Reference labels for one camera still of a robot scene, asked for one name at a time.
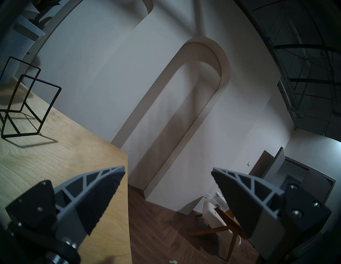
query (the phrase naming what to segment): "metal frame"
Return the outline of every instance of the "metal frame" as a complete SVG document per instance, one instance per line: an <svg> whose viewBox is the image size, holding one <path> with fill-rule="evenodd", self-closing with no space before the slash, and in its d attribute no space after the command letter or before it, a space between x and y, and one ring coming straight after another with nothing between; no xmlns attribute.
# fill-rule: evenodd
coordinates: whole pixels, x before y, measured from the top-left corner
<svg viewBox="0 0 341 264"><path fill-rule="evenodd" d="M249 21L252 23L252 25L254 26L254 28L256 29L256 31L258 32L258 34L260 35L260 37L262 38L264 44L266 45L266 47L268 48L269 52L272 55L273 60L275 61L282 77L280 80L280 84L281 86L279 86L280 90L283 87L283 93L285 96L285 100L288 101L287 108L289 113L291 114L292 120L294 122L294 124L297 126L296 123L296 115L295 113L298 113L298 108L300 103L296 102L295 96L294 96L294 91L297 87L298 82L313 82L313 83L321 83L321 84L326 84L329 85L329 89L330 89L330 100L331 100L331 112L332 114L334 114L335 116L341 117L341 112L336 111L335 107L337 106L337 91L336 91L336 87L337 86L341 86L341 83L336 82L335 81L335 72L334 69L332 67L331 64L331 60L330 60L330 56L328 54L328 52L336 52L336 53L340 53L341 54L341 50L339 49L335 49L332 47L328 47L326 46L324 39L322 37L321 31L318 28L312 14L310 13L310 11L308 10L307 6L304 4L304 2L302 0L297 0L297 2L299 3L299 5L302 8L302 11L304 11L307 14L308 20L310 20L312 22L312 26L316 29L317 34L321 40L322 45L315 45L315 44L285 44L285 45L273 45L270 41L267 40L265 33L262 31L262 29L260 28L260 26L258 25L256 19L252 16L251 12L245 7L245 5L242 3L241 0L234 0L234 2L239 6L239 8L244 12L244 14L247 16L247 18L249 19ZM260 6L256 9L253 9L252 11L256 11L259 9L262 9L266 6L272 5L272 4L277 4L279 2L284 2L284 1L274 1L272 3ZM305 48L310 48L310 49L320 49L324 52L324 57L325 57L325 66L321 66L322 68L325 68L325 70L327 70L328 72L328 76L330 76L329 80L317 80L317 79L303 79L303 78L290 78L288 73L286 72L286 69L284 68L283 63L281 62L281 58L279 56L279 54L277 53L277 50L279 49L288 49L288 48L301 48L301 49L305 49ZM311 61L309 61L308 59L302 58L306 61L308 61L309 63L313 63Z"/></svg>
<svg viewBox="0 0 341 264"><path fill-rule="evenodd" d="M311 171L315 172L316 174L319 174L322 177L326 178L327 180L330 180L331 182L333 182L333 184L331 185L330 190L329 190L325 200L323 201L324 203L326 203L326 201L328 200L329 195L331 194L331 191L334 188L334 185L336 183L336 179L333 179L333 178L327 176L326 174L323 174L322 172L317 171L317 170L315 170L315 169L313 169L313 168L311 168L311 167L309 167L309 166L307 166L307 165L305 165L305 164L303 164L301 162L298 162L297 160L291 159L291 158L289 158L287 156L285 156L285 160L287 160L287 161L289 161L289 162L291 162L291 163L293 163L293 164L295 164L297 166L300 166L300 167L302 167L304 169L311 170Z"/></svg>
<svg viewBox="0 0 341 264"><path fill-rule="evenodd" d="M38 67L36 67L36 66L34 66L34 65L30 64L30 63L27 63L27 62L25 62L25 61L19 60L19 59L15 58L15 57L12 57L12 56L10 56L10 57L8 58L8 60L7 60L6 64L5 64L5 67L4 67L4 69L3 69L2 73L1 73L0 80L1 80L3 74L4 74L5 70L6 70L6 66L7 66L8 62L10 61L10 59L14 59L14 60L20 61L20 62L22 62L22 63L24 63L24 64L27 64L27 65L29 65L29 66L32 66L32 67L38 69L38 72L37 72L37 74L35 75L35 77L29 76L29 75L27 75L27 74L21 74L21 76L20 76L20 78L19 78L19 80L18 80L18 82L17 82L17 84L16 84L16 86L15 86L15 88L14 88L14 90L13 90L12 97L11 97L9 103L8 103L7 109L0 109L0 112L5 112L5 117L4 117L4 118L2 117L2 115L1 115L1 113L0 113L0 120L1 120L1 122L2 122L1 137L2 137L2 138L13 138L13 137L22 137L22 136L34 136L34 135L38 135L38 134L40 133L40 130L41 130L41 128L42 128L42 126L43 126L43 124L44 124L46 118L47 118L48 113L50 112L50 110L51 110L51 108L52 108L52 106L53 106L55 100L57 99L57 97L58 97L60 91L62 90L62 88L61 88L60 86L57 86L57 85L54 85L54 84L52 84L52 83L49 83L49 82L46 82L46 81L43 81L43 80L38 79L37 77L38 77L38 75L39 75L39 73L40 73L40 71L41 71L40 68L38 68ZM11 105L12 105L14 96L15 96L15 94L16 94L16 92L17 92L17 90L18 90L18 87L19 87L19 85L20 85L20 83L21 83L21 81L22 81L23 78L29 78L29 79L32 79L33 81L32 81L32 83L31 83L30 88L29 88L28 91L27 91L27 94L26 94L26 96L25 96L25 99L24 99L24 101L23 101L23 104L21 105L20 110L11 110ZM57 91L57 93L55 94L55 96L53 97L53 100L52 100L52 102L50 103L50 105L49 105L49 107L48 107L48 109L47 109L47 111L46 111L46 113L45 113L45 115L44 115L44 117L43 117L42 120L36 115L36 113L35 113L35 112L29 107L29 105L26 103L27 97L28 97L29 93L31 92L31 89L32 89L32 87L33 87L35 81L42 82L42 83L45 83L45 84L47 84L47 85L54 86L54 87L57 87L57 88L58 88L58 91ZM24 106L27 107L27 109L32 113L32 115L35 117L35 119L37 119L38 122L40 123L40 126L39 126L39 128L37 129L37 132L33 132L33 133L21 133L21 132L19 131L19 129L16 127L16 125L14 124L12 118L10 117L9 113L21 113L22 110L23 110L23 108L24 108ZM7 119L10 121L10 123L11 123L12 126L13 126L13 128L14 128L15 131L17 132L17 134L7 134L7 135L4 135L4 134L3 134L3 133L4 133L4 129L5 129L5 125L6 125Z"/></svg>

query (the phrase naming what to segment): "screw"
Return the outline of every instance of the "screw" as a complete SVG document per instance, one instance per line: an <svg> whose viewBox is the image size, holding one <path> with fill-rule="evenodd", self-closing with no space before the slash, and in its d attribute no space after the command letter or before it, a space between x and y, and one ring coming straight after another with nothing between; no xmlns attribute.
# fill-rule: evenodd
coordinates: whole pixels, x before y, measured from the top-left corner
<svg viewBox="0 0 341 264"><path fill-rule="evenodd" d="M301 218L303 216L302 212L300 212L299 210L292 210L291 213L298 218Z"/></svg>

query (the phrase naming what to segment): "white wall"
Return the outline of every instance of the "white wall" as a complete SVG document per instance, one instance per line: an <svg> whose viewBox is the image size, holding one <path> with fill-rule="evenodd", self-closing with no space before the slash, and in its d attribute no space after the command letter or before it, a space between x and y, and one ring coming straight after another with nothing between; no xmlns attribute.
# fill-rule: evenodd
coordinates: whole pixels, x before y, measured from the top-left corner
<svg viewBox="0 0 341 264"><path fill-rule="evenodd" d="M71 18L77 8L70 13ZM90 15L96 8L94 3L84 12ZM113 9L103 8L97 18L106 17L104 14L109 12ZM77 26L77 20L62 26L69 16L57 30L61 27L61 32L68 32L69 26ZM105 32L114 28L114 23L105 24ZM73 66L72 53L67 49L69 53L63 54L61 49L49 57L52 66L45 70L46 76L55 76L54 69L65 67L68 71L55 80L42 75L47 81L64 84L59 103L55 104L57 109L109 142L179 49L194 38L211 39L212 46L207 46L217 55L222 71L219 89L167 160L169 168L158 173L145 190L150 194L148 200L159 204L162 201L162 206L171 209L181 209L214 188L212 167L229 168L234 164L245 147L244 140L278 90L280 73L258 33L233 0L155 1L151 13L121 40L121 45L115 42L113 33L105 35L108 41L98 41L86 29L76 37L65 34L62 39L52 38L56 45L46 48L46 56L53 54L53 48L70 45L77 39L82 41L74 52L83 47L97 50L97 46L111 41L118 47L109 50L101 63L92 64L88 57L93 56L92 52L87 53L86 59L82 57L82 64L89 62L92 71ZM83 72L91 72L87 82L71 81ZM39 95L44 98L43 90Z"/></svg>
<svg viewBox="0 0 341 264"><path fill-rule="evenodd" d="M294 123L278 89L268 101L264 111L243 142L243 148L231 169L249 174L263 151L276 156L280 147L288 143Z"/></svg>
<svg viewBox="0 0 341 264"><path fill-rule="evenodd" d="M216 106L220 102L224 107L229 101L221 99ZM206 192L211 195L216 191L221 193L210 175L213 167L248 174L264 150L275 156L281 146L285 147L294 129L276 86L247 135L239 129L237 120L215 113L216 106L147 197L148 201L188 214Z"/></svg>
<svg viewBox="0 0 341 264"><path fill-rule="evenodd" d="M90 119L80 120L84 113L76 101L87 96L89 84L147 14L142 0L83 0L61 22L32 62L42 69L40 79L62 87L54 103L57 110L91 128ZM29 68L27 73L34 76L36 70ZM112 83L110 78L103 85ZM99 92L101 88L91 89ZM32 90L48 103L56 93L56 89L41 83ZM89 98L85 107L93 109L91 101Z"/></svg>
<svg viewBox="0 0 341 264"><path fill-rule="evenodd" d="M340 215L341 142L298 129L291 136L284 153L287 157L336 180L326 202L332 213L323 228L323 231L331 230Z"/></svg>
<svg viewBox="0 0 341 264"><path fill-rule="evenodd" d="M119 131L131 133L122 147L129 156L129 184L147 187L217 91L220 75L211 49L194 42L182 46L134 110L142 119L130 120L136 119L133 112L129 127ZM147 104L145 113L140 104Z"/></svg>

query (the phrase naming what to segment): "dark wooden floor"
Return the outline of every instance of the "dark wooden floor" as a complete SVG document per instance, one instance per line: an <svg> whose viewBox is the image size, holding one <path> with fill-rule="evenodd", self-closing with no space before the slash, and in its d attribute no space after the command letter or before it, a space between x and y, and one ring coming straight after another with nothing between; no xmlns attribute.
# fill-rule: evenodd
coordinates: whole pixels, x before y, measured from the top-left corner
<svg viewBox="0 0 341 264"><path fill-rule="evenodd" d="M218 236L193 237L189 232L207 229L200 218L147 202L143 192L128 185L129 230L133 264L226 264L218 256ZM253 264L258 252L242 239L229 263Z"/></svg>

